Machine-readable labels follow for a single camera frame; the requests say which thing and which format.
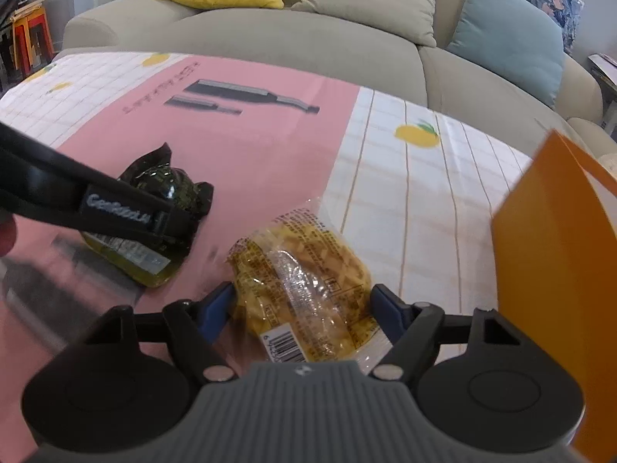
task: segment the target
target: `patterned pillow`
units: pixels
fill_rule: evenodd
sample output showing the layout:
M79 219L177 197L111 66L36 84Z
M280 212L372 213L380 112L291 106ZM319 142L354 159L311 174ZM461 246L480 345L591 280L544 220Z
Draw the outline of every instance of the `patterned pillow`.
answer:
M576 30L581 21L581 0L527 0L546 12L563 29L563 50L572 55Z

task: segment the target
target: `orange folder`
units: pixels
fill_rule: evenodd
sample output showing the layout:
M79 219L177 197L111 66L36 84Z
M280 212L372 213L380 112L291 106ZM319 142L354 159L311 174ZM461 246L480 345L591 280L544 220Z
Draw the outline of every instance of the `orange folder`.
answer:
M578 381L574 446L617 455L617 181L552 132L492 221L499 310Z

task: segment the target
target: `packaged snack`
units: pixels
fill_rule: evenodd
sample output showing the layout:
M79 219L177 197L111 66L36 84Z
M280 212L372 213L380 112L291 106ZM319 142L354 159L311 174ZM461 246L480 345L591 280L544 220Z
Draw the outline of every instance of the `packaged snack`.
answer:
M274 362L341 360L378 329L368 270L308 208L238 241L228 261L238 294L233 317Z
M86 244L137 282L159 287L178 271L190 252L199 221L210 211L214 187L208 182L194 184L181 169L171 167L172 150L167 143L134 161L120 176L121 181L156 197L172 200L189 211L194 228L185 239L144 245L132 240L82 233Z

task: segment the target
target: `red stool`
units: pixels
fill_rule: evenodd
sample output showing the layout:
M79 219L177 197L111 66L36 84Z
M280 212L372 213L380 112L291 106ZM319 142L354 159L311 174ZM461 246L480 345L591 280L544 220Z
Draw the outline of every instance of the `red stool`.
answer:
M13 46L15 48L15 67L22 71L24 78L30 75L30 33L26 35L24 26L13 27Z
M44 38L44 43L43 42L39 42L39 45L41 46L41 49L45 46L45 50L43 51L43 55L44 57L49 57L49 60L51 60L54 57L54 45L51 41L51 34L49 33L49 25L47 24L47 14L45 13L45 9L42 8L42 13L41 15L36 15L39 11L35 11L34 13L32 13L31 15L29 15L27 17L28 19L28 26L30 29L35 28L36 26L41 26L42 27L42 35Z

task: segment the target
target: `finger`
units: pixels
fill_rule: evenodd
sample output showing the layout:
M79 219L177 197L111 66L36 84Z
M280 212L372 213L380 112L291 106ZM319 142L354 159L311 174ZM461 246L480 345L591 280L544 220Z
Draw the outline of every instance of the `finger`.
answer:
M17 226L12 216L0 213L0 257L7 255L17 241Z

